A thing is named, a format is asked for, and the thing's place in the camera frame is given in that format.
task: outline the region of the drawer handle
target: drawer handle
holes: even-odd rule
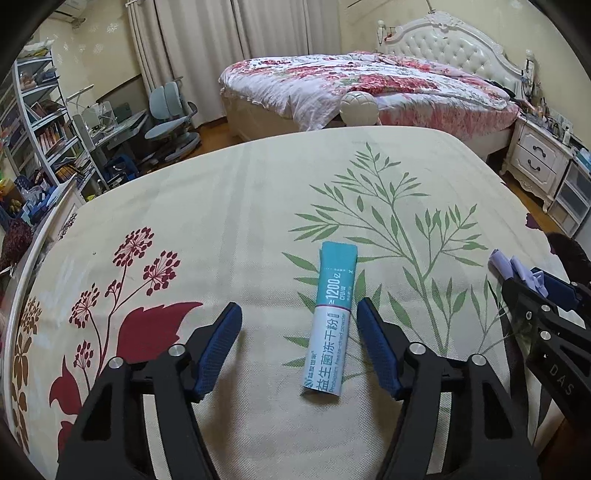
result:
[[[544,150],[542,150],[540,147],[534,145],[533,146],[533,149],[534,149],[534,153],[535,153],[536,150],[541,151],[542,152],[542,157],[546,158],[546,154],[544,153]]]
[[[535,170],[535,171],[541,171],[541,170],[542,170],[542,169],[541,169],[541,168],[539,168],[539,167],[534,167],[534,166],[531,164],[531,160],[529,160],[529,159],[527,160],[527,163],[528,163],[528,164],[530,164],[530,168],[531,168],[532,170]]]

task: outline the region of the office chair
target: office chair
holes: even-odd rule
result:
[[[196,105],[193,102],[188,104],[193,111],[185,115],[176,82],[168,82],[150,94],[150,113],[157,120],[168,121],[148,130],[145,139],[153,141],[170,139],[155,153],[156,159],[164,159],[166,162],[176,160],[194,150],[201,141],[198,133],[187,131],[192,117],[197,114]]]

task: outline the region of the beige tablecloth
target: beige tablecloth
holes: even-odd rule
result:
[[[524,368],[487,259],[500,248],[565,278],[563,267],[501,179],[447,134],[342,128],[250,142],[134,180],[70,223],[25,305],[7,402],[47,478],[110,357],[152,358],[228,301],[242,306],[242,332],[196,408],[221,478],[373,478],[400,406],[354,324],[340,398],[300,387],[324,239],[357,244],[355,300],[372,297],[441,355],[485,354],[530,439],[543,444],[560,421]],[[153,398],[145,406],[166,478]],[[432,468],[448,418],[444,398]]]

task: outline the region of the chair seat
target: chair seat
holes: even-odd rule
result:
[[[157,140],[160,137],[166,137],[170,135],[174,130],[180,127],[185,120],[187,119],[186,116],[179,118],[177,120],[172,120],[170,122],[166,122],[163,124],[156,125],[154,128],[148,130],[145,134],[146,140]]]

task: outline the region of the beige curtain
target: beige curtain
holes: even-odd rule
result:
[[[129,21],[148,94],[183,76],[195,125],[225,115],[218,78],[231,64],[340,52],[338,0],[144,0]]]

